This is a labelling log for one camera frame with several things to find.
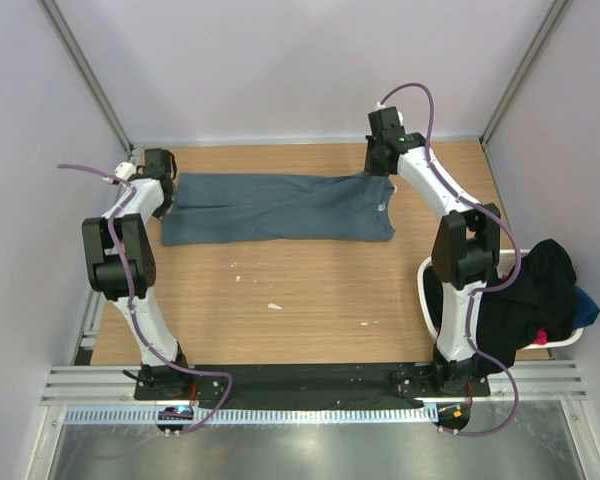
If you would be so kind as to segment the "teal blue t-shirt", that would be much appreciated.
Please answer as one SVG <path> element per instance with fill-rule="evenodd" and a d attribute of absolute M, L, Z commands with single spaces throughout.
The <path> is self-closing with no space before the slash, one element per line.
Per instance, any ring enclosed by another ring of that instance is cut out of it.
<path fill-rule="evenodd" d="M 384 242 L 394 235 L 386 177 L 186 173 L 162 219 L 165 246 L 277 239 Z"/>

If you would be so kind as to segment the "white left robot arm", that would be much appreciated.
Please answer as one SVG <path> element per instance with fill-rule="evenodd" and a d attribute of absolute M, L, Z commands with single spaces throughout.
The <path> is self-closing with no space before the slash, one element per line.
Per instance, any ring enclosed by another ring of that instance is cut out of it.
<path fill-rule="evenodd" d="M 191 391 L 186 357 L 170 333 L 154 285 L 157 267 L 146 225 L 171 207 L 177 166 L 168 150 L 144 152 L 144 163 L 123 162 L 106 180 L 123 193 L 99 217 L 82 222 L 87 275 L 92 289 L 122 313 L 139 346 L 139 371 L 123 374 L 136 382 L 137 400 L 178 400 Z"/>

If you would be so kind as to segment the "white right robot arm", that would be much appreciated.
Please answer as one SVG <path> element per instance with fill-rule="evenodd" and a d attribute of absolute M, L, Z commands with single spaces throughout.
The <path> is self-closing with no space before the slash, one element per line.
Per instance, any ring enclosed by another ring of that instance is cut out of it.
<path fill-rule="evenodd" d="M 477 327 L 483 290 L 499 261 L 499 209 L 482 205 L 444 169 L 425 137 L 408 134 L 395 107 L 368 114 L 364 172 L 398 175 L 439 221 L 431 266 L 442 285 L 442 318 L 430 380 L 440 394 L 461 392 L 477 372 Z"/>

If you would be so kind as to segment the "white laundry basket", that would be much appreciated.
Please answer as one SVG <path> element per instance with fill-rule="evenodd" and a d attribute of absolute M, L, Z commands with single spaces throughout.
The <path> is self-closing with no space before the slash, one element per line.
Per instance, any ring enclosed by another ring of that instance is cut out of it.
<path fill-rule="evenodd" d="M 500 251 L 500 260 L 498 265 L 498 276 L 502 277 L 506 275 L 514 266 L 515 263 L 515 252 L 513 249 L 502 249 Z M 425 284 L 424 284 L 424 273 L 425 271 L 432 265 L 431 258 L 426 258 L 419 266 L 417 272 L 417 291 L 419 296 L 419 303 L 422 312 L 422 316 L 424 319 L 424 323 L 426 325 L 426 329 L 429 333 L 429 336 L 435 341 L 439 335 L 439 329 L 434 325 L 430 310 L 428 308 L 426 302 L 426 292 L 425 292 Z M 549 342 L 547 341 L 544 344 L 539 343 L 531 343 L 524 347 L 524 350 L 538 350 L 538 349 L 551 349 L 551 348 L 563 348 L 570 346 L 576 343 L 582 336 L 585 327 L 575 328 L 571 335 L 561 341 Z"/>

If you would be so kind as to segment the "black t-shirt in basket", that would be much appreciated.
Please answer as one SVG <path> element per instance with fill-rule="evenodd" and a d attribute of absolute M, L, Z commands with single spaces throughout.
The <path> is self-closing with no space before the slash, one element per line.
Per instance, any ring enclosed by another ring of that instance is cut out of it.
<path fill-rule="evenodd" d="M 571 336 L 578 307 L 577 276 L 567 251 L 555 240 L 536 244 L 508 288 L 482 296 L 477 346 L 509 368 L 516 352 L 543 330 L 550 342 Z"/>

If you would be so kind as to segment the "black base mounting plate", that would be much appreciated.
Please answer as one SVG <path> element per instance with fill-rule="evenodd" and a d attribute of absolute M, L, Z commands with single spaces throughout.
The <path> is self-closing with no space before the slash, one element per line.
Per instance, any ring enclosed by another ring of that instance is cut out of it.
<path fill-rule="evenodd" d="M 489 387 L 477 375 L 445 379 L 441 369 L 429 363 L 282 364 L 202 366 L 194 374 L 169 366 L 143 365 L 123 374 L 135 381 L 134 397 L 219 400 L 324 402 L 328 396 L 351 393 L 362 399 L 382 397 L 486 397 Z"/>

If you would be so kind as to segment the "pink garment in basket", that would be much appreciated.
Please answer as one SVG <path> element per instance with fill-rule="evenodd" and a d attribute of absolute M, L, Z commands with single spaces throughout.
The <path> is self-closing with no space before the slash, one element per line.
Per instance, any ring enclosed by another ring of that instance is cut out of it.
<path fill-rule="evenodd" d="M 545 328 L 540 328 L 537 332 L 534 345 L 544 346 L 548 343 L 548 335 Z"/>

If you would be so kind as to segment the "blue garment in basket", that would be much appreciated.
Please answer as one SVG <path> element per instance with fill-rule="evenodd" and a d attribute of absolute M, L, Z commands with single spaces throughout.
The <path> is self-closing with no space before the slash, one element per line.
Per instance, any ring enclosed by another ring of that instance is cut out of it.
<path fill-rule="evenodd" d="M 577 305 L 573 318 L 573 329 L 578 330 L 593 325 L 600 314 L 600 308 L 579 286 L 574 286 L 574 292 L 577 297 Z"/>

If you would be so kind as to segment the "aluminium left frame rail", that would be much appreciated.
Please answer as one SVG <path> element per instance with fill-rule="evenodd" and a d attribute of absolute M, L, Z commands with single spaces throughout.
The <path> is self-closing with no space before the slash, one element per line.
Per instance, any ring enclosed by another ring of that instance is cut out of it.
<path fill-rule="evenodd" d="M 130 156 L 134 148 L 133 142 L 126 133 L 58 3 L 54 0 L 37 0 L 36 3 L 49 21 L 62 47 L 68 54 L 87 91 L 103 115 L 118 143 L 125 153 Z"/>

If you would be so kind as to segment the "aluminium frame rail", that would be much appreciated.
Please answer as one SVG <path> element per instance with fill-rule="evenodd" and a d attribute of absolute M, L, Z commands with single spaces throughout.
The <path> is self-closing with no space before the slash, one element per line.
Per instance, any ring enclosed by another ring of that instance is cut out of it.
<path fill-rule="evenodd" d="M 524 83 L 530 77 L 535 65 L 539 61 L 543 51 L 549 44 L 551 37 L 561 24 L 571 5 L 571 0 L 553 0 L 550 2 L 548 9 L 544 13 L 538 27 L 532 35 L 528 46 L 526 47 L 487 122 L 482 135 L 480 136 L 480 145 L 483 150 L 488 148 L 490 141 L 496 133 L 496 130 L 502 122 L 509 107 L 523 87 Z"/>
<path fill-rule="evenodd" d="M 87 91 L 103 115 L 118 143 L 125 153 L 130 156 L 134 148 L 133 142 L 126 133 L 58 3 L 54 0 L 37 0 L 36 3 L 49 21 L 62 47 L 68 54 Z"/>
<path fill-rule="evenodd" d="M 289 394 L 292 400 L 322 401 L 328 394 L 343 397 L 354 391 L 378 394 L 405 391 L 409 398 L 456 398 L 462 387 L 444 393 L 434 385 L 431 367 L 425 363 L 296 364 L 205 366 L 205 371 L 228 372 L 233 378 L 232 398 L 248 391 L 267 395 Z M 524 360 L 507 373 L 500 372 L 471 381 L 477 398 L 523 401 L 582 399 L 584 384 L 576 365 L 569 360 Z M 156 380 L 140 377 L 140 371 L 122 366 L 54 367 L 42 393 L 43 404 L 104 404 L 124 401 L 170 401 L 184 397 L 172 382 L 160 387 Z"/>

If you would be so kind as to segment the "aluminium right frame rail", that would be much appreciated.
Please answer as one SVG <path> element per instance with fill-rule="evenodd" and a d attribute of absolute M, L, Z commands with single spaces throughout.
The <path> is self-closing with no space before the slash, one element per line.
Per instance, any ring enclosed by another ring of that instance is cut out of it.
<path fill-rule="evenodd" d="M 490 141 L 496 133 L 496 130 L 502 122 L 509 107 L 523 87 L 524 83 L 530 77 L 535 65 L 539 61 L 543 51 L 549 44 L 551 37 L 561 24 L 571 5 L 571 0 L 553 0 L 550 2 L 548 9 L 544 13 L 538 27 L 532 35 L 528 46 L 526 47 L 487 122 L 482 135 L 480 136 L 480 145 L 483 150 L 488 148 Z"/>

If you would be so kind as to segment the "aluminium front frame rail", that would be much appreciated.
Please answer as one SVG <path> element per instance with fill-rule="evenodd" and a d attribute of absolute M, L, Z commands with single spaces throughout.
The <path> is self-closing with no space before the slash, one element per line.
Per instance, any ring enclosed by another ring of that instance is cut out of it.
<path fill-rule="evenodd" d="M 405 391 L 409 398 L 456 398 L 462 387 L 444 393 L 434 385 L 431 367 L 425 363 L 296 364 L 205 366 L 205 371 L 228 372 L 233 378 L 232 398 L 248 391 L 267 395 L 289 394 L 292 400 L 322 401 L 328 394 L 343 397 L 354 391 L 378 394 Z M 524 360 L 507 373 L 500 372 L 471 381 L 477 398 L 523 401 L 582 399 L 584 384 L 576 365 L 569 360 Z M 104 404 L 124 401 L 170 401 L 184 397 L 172 382 L 160 387 L 156 380 L 140 377 L 140 371 L 122 366 L 54 367 L 42 393 L 43 404 Z"/>

